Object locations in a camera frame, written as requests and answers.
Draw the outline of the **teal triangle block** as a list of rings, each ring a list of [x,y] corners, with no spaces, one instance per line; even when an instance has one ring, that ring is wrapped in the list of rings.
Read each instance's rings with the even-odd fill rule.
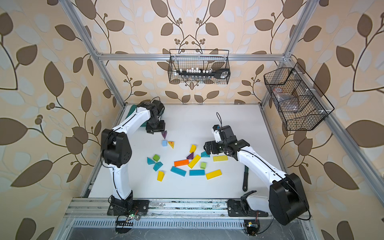
[[[147,164],[148,165],[154,165],[156,162],[152,160],[151,158],[147,158]]]

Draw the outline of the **orange rectangular block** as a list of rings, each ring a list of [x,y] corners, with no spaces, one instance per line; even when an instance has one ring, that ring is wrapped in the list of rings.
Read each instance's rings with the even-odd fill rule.
[[[175,167],[187,166],[189,163],[190,163],[190,161],[188,159],[180,160],[180,161],[175,161],[174,166]]]

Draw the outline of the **teal wedge block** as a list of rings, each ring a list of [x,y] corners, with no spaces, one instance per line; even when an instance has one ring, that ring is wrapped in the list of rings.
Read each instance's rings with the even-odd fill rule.
[[[162,162],[157,162],[155,163],[154,167],[153,167],[153,170],[155,172],[157,172],[161,167],[163,166],[163,163]]]

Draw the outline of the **teal long block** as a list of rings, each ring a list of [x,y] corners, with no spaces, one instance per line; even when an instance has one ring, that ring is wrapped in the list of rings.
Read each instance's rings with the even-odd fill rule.
[[[189,171],[189,176],[192,176],[192,177],[204,176],[204,175],[205,175],[205,170],[190,170]]]
[[[174,167],[174,166],[172,166],[171,172],[174,174],[177,174],[179,176],[182,176],[182,177],[185,177],[186,173],[187,173],[185,170],[182,170],[182,169]]]

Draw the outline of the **yellow small block bottom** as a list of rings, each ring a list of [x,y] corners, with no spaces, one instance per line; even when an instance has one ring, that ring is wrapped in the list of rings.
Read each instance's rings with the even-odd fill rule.
[[[162,182],[164,179],[165,173],[163,171],[158,172],[157,181]]]

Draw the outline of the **yellow small block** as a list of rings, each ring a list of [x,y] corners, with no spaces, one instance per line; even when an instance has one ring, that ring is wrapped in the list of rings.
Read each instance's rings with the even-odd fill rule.
[[[158,172],[157,181],[162,182],[164,179],[165,173],[163,171]]]
[[[190,153],[194,153],[197,149],[197,146],[196,145],[192,145],[191,148],[190,148]]]

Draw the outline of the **teal house-shaped block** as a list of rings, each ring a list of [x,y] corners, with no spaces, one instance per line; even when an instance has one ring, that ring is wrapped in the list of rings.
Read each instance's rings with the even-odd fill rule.
[[[206,152],[202,152],[202,153],[201,153],[201,157],[202,157],[202,158],[209,158],[210,155],[207,154]]]

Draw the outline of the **yellow small block centre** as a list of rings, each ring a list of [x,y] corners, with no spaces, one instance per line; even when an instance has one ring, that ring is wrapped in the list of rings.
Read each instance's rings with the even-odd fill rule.
[[[191,148],[190,148],[190,153],[194,153],[197,149],[197,146],[196,145],[192,145]]]

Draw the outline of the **green plastic tool case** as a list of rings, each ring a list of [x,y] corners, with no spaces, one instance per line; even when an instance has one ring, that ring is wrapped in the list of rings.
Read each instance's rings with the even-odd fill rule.
[[[127,128],[141,127],[146,121],[151,117],[150,111],[145,107],[137,107],[136,111],[133,112],[127,119],[124,121],[123,126]]]

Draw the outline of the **long yellow block diagonal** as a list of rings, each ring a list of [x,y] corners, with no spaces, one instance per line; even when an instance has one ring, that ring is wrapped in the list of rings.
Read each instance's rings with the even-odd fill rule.
[[[192,169],[198,162],[199,160],[201,159],[201,156],[200,155],[196,155],[191,161],[190,163],[188,164],[188,167],[190,169]]]

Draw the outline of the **socket bit holder strip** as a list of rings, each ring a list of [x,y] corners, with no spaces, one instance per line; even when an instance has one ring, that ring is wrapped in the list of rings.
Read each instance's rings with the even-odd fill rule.
[[[201,70],[201,69],[188,69],[188,70],[182,70],[174,71],[172,73],[172,76],[179,76],[186,79],[193,79],[193,80],[204,80],[204,79],[217,79],[217,80],[224,80],[228,79],[231,76],[230,69],[218,69],[216,71],[212,69],[208,70]]]

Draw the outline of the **clear plastic bag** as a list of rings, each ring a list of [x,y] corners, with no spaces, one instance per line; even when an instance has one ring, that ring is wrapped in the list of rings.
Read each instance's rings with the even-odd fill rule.
[[[283,112],[298,112],[299,97],[283,92],[281,88],[274,88],[273,93],[279,103],[279,107]]]

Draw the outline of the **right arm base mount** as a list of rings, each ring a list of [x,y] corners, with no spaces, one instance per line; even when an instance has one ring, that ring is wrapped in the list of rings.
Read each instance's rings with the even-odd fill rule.
[[[227,201],[229,217],[268,217],[269,213],[261,210],[253,210],[247,202],[247,197],[254,193],[257,193],[257,191],[245,193],[239,200],[229,199]]]

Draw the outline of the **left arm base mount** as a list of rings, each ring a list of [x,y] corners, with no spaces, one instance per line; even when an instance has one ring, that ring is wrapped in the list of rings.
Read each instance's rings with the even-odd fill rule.
[[[149,200],[134,200],[133,197],[128,197],[127,200],[121,200],[110,196],[108,199],[110,204],[108,216],[127,216],[127,215],[146,215],[149,210]]]

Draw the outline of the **aluminium rail front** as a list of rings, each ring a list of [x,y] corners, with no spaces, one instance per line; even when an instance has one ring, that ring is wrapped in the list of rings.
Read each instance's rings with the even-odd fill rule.
[[[268,218],[266,212],[244,212],[239,200],[227,199],[134,199],[132,210],[143,217],[162,218]],[[128,213],[108,198],[73,198],[65,217],[113,217]]]

